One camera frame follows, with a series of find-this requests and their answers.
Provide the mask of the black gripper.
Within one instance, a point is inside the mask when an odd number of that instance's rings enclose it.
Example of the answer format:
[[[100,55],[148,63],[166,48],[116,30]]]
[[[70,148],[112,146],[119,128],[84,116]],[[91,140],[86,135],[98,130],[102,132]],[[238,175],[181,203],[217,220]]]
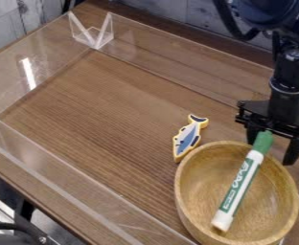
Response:
[[[282,78],[270,79],[269,100],[239,100],[235,121],[247,128],[251,145],[259,131],[271,130],[290,140],[284,165],[292,166],[299,158],[299,84],[288,84]]]

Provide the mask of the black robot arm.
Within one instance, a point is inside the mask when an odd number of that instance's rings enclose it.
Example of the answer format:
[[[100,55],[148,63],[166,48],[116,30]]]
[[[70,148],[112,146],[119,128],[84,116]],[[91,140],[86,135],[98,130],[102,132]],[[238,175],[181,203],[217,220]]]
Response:
[[[247,141],[270,130],[289,139],[284,164],[299,158],[299,0],[213,0],[233,37],[253,40],[269,33],[274,74],[269,100],[241,100],[235,121],[247,128]]]

